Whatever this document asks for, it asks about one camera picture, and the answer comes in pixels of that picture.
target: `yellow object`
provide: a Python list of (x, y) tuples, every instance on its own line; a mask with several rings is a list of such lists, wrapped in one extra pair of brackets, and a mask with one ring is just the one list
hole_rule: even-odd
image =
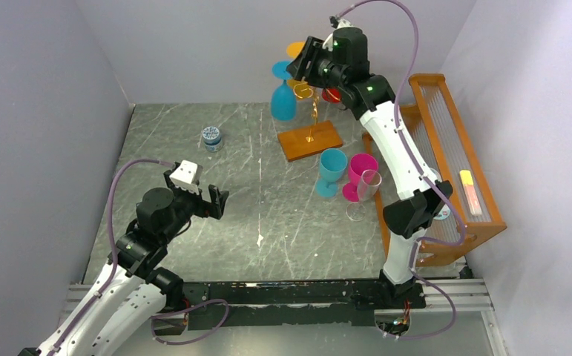
[(290, 58), (297, 58), (299, 53), (301, 53), (303, 46), (305, 46), (305, 42), (292, 42), (286, 49), (286, 53), (288, 53)]
[(473, 177), (471, 176), (471, 171), (466, 169), (461, 171), (461, 183), (463, 185), (473, 185)]
[(306, 82), (301, 82), (294, 79), (288, 79), (288, 86), (292, 88), (297, 100), (307, 99), (312, 96), (312, 88)]

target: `cyan wine glass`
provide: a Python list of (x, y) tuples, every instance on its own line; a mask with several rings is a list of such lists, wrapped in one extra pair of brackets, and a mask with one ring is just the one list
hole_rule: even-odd
[(297, 114), (297, 97), (286, 83), (291, 79), (290, 73), (286, 71), (289, 61), (277, 62), (272, 66), (272, 73), (281, 79), (282, 83), (272, 94), (270, 100), (270, 114), (277, 120), (289, 121)]

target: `wire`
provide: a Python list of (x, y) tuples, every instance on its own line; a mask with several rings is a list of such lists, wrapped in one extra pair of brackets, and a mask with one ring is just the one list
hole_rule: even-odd
[[(164, 319), (166, 317), (173, 317), (173, 316), (176, 316), (178, 314), (189, 313), (189, 312), (192, 312), (196, 309), (200, 309), (204, 306), (208, 306), (209, 304), (223, 304), (225, 306), (225, 314), (223, 315), (222, 319), (220, 319), (220, 322), (218, 322), (218, 324), (216, 326), (214, 326), (213, 329), (209, 330), (205, 334), (202, 334), (199, 337), (196, 337), (194, 339), (187, 340), (187, 341), (166, 341), (166, 340), (163, 340), (162, 338), (158, 337), (157, 334), (155, 333), (155, 331), (154, 331), (154, 321), (155, 320)], [(155, 316), (151, 317), (152, 322), (150, 325), (150, 330), (151, 330), (153, 339), (158, 343), (162, 343), (164, 345), (172, 345), (172, 346), (188, 345), (190, 343), (196, 343), (198, 341), (201, 341), (202, 339), (205, 339), (206, 337), (214, 334), (225, 323), (228, 315), (229, 315), (229, 304), (226, 302), (226, 300), (224, 300), (224, 299), (211, 299), (211, 300), (207, 300), (206, 302), (202, 302), (200, 304), (192, 306), (191, 308), (183, 309), (181, 311), (173, 311), (171, 313), (159, 314), (159, 315), (155, 315)]]
[[(412, 47), (412, 58), (410, 60), (410, 65), (408, 66), (408, 70), (406, 71), (406, 75), (404, 76), (404, 78), (401, 80), (401, 84), (399, 85), (399, 88), (397, 89), (397, 96), (395, 99), (395, 104), (393, 106), (393, 114), (394, 117), (396, 118), (395, 120), (395, 126), (397, 128), (399, 128), (400, 126), (400, 122), (399, 122), (399, 98), (401, 95), (402, 90), (404, 89), (404, 86), (406, 84), (406, 82), (408, 81), (408, 78), (410, 77), (410, 73), (412, 73), (412, 68), (415, 66), (415, 61), (417, 59), (417, 50), (419, 47), (419, 30), (417, 27), (417, 21), (414, 17), (414, 15), (410, 12), (410, 9), (408, 9), (408, 7), (406, 7), (406, 5), (402, 4), (399, 1), (396, 0), (363, 0), (360, 1), (358, 3), (355, 3), (353, 5), (351, 5), (350, 7), (348, 7), (345, 10), (342, 10), (341, 12), (338, 13), (338, 15), (336, 15), (336, 17), (338, 19), (340, 19), (341, 17), (345, 16), (347, 13), (350, 13), (351, 11), (353, 11), (356, 7), (360, 7), (361, 5), (364, 4), (368, 4), (370, 2), (374, 2), (374, 1), (385, 1), (385, 2), (389, 2), (391, 4), (397, 5), (398, 7), (400, 7), (405, 13), (406, 15), (408, 15), (408, 17), (410, 18), (410, 22), (412, 23), (412, 29), (415, 35), (415, 43)], [(415, 154), (412, 152), (412, 150), (410, 149), (410, 146), (408, 145), (408, 141), (406, 140), (406, 137), (404, 135), (404, 130), (398, 130), (399, 132), (399, 138), (401, 140), (401, 143), (403, 144), (404, 148), (406, 149), (406, 152), (408, 153), (408, 156), (410, 157), (410, 160), (412, 160), (412, 163), (415, 165), (417, 171), (419, 172), (419, 174), (423, 177), (423, 180), (431, 187), (431, 189), (436, 193), (436, 195), (438, 195), (439, 198), (441, 198), (441, 200), (447, 204), (447, 206), (450, 208), (450, 210), (452, 211), (452, 214), (454, 215), (456, 222), (458, 223), (458, 226), (460, 226), (460, 238), (454, 242), (454, 243), (449, 243), (447, 241), (442, 241), (442, 240), (437, 240), (434, 239), (432, 237), (419, 237), (418, 239), (416, 239), (414, 246), (412, 247), (412, 251), (410, 252), (410, 259), (409, 259), (409, 264), (412, 267), (410, 269), (410, 271), (412, 272), (412, 275), (420, 280), (421, 282), (423, 282), (426, 286), (430, 286), (433, 287), (434, 289), (436, 289), (439, 293), (443, 294), (443, 296), (447, 299), (448, 302), (450, 302), (450, 306), (452, 308), (452, 320), (450, 320), (450, 322), (444, 326), (443, 328), (435, 331), (435, 332), (430, 332), (428, 334), (423, 334), (423, 335), (416, 335), (416, 336), (403, 336), (403, 337), (399, 337), (402, 340), (419, 340), (419, 339), (424, 339), (426, 337), (432, 337), (432, 336), (436, 336), (439, 334), (442, 334), (443, 332), (446, 332), (447, 330), (449, 330), (454, 323), (456, 322), (456, 306), (454, 305), (454, 302), (452, 301), (452, 298), (445, 293), (445, 291), (443, 291), (443, 289), (441, 289), (440, 287), (438, 287), (436, 284), (431, 283), (428, 280), (425, 280), (423, 277), (419, 276), (417, 274), (417, 272), (414, 269), (414, 265), (416, 263), (416, 259), (417, 259), (417, 250), (421, 244), (421, 242), (423, 241), (427, 241), (430, 243), (438, 243), (438, 244), (442, 244), (442, 245), (447, 245), (447, 246), (460, 246), (462, 245), (462, 243), (465, 240), (465, 235), (467, 233), (467, 229), (465, 227), (464, 222), (462, 221), (462, 218), (460, 216), (460, 213), (458, 212), (458, 210), (456, 210), (456, 208), (454, 207), (454, 205), (452, 205), (452, 203), (450, 202), (450, 200), (445, 196), (445, 194), (443, 194), (437, 187), (436, 185), (428, 178), (425, 176), (424, 174), (424, 169), (421, 167), (421, 165), (419, 164), (417, 158), (415, 157)]]
[(104, 294), (106, 289), (109, 287), (109, 285), (113, 281), (113, 278), (115, 277), (115, 272), (117, 271), (117, 247), (115, 246), (115, 235), (113, 233), (113, 199), (114, 199), (114, 195), (115, 195), (115, 190), (117, 189), (117, 183), (119, 182), (119, 178), (124, 174), (124, 172), (126, 172), (126, 170), (128, 168), (130, 168), (132, 165), (135, 165), (137, 163), (142, 163), (142, 162), (164, 165), (164, 166), (169, 167), (171, 169), (174, 169), (174, 167), (175, 167), (174, 163), (170, 163), (170, 162), (166, 162), (166, 161), (160, 161), (158, 159), (142, 158), (142, 159), (135, 159), (135, 160), (132, 160), (130, 162), (127, 162), (126, 164), (124, 164), (119, 169), (119, 171), (117, 171), (117, 174), (115, 175), (115, 177), (113, 178), (113, 181), (111, 182), (111, 189), (109, 189), (109, 195), (107, 198), (107, 233), (108, 233), (109, 244), (111, 244), (111, 264), (112, 264), (111, 273), (107, 277), (107, 280), (97, 290), (97, 293), (96, 293), (97, 296), (96, 295), (92, 296), (87, 301), (87, 303), (82, 307), (82, 309), (80, 309), (80, 311), (78, 313), (76, 313), (76, 315), (73, 317), (72, 321), (67, 325), (67, 327), (65, 327), (65, 329), (62, 330), (61, 336), (52, 345), (53, 349), (47, 353), (47, 356), (53, 356), (54, 354), (56, 354), (58, 352), (61, 345), (65, 341), (65, 338), (72, 332), (73, 328), (76, 327), (78, 322), (82, 319), (82, 317), (85, 316), (85, 314), (89, 311), (89, 309), (91, 309), (91, 306), (99, 298), (102, 297), (102, 294)]
[(184, 234), (187, 230), (189, 230), (190, 227), (191, 227), (191, 219), (188, 220), (188, 223), (185, 226), (185, 228), (183, 230), (181, 230), (181, 232), (179, 232), (178, 234), (174, 235), (174, 237), (178, 237), (178, 236)]

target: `gray marble floor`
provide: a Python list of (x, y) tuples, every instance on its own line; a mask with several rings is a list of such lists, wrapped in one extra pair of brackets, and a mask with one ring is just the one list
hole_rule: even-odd
[[(163, 266), (190, 281), (378, 275), (384, 250), (375, 203), (365, 203), (365, 220), (350, 221), (340, 194), (324, 199), (314, 191), (318, 155), (295, 162), (283, 155), (277, 133), (311, 123), (310, 107), (301, 102), (295, 119), (278, 122), (268, 104), (137, 105), (117, 167), (141, 157), (188, 159), (204, 167), (200, 181), (205, 198), (208, 184), (231, 192), (224, 217), (195, 217), (191, 229), (170, 244)], [(364, 151), (361, 126), (351, 113), (322, 103), (320, 118), (333, 122), (348, 156)], [(209, 153), (200, 142), (202, 128), (209, 125), (225, 135), (217, 153)], [(150, 164), (129, 168), (116, 192), (116, 231), (124, 231), (134, 218), (135, 203), (147, 190), (165, 186), (164, 170)], [(394, 186), (385, 165), (381, 171), (384, 202), (390, 203), (396, 199)], [(346, 181), (344, 176), (341, 186)], [(103, 219), (86, 283), (92, 283), (108, 253)]]

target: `clear wine glass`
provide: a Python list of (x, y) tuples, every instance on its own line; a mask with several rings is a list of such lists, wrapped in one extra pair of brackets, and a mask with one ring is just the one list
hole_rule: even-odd
[(382, 184), (382, 176), (372, 169), (362, 172), (358, 182), (358, 202), (351, 202), (346, 207), (346, 215), (351, 221), (360, 221), (366, 216), (366, 207), (362, 205), (371, 199)]

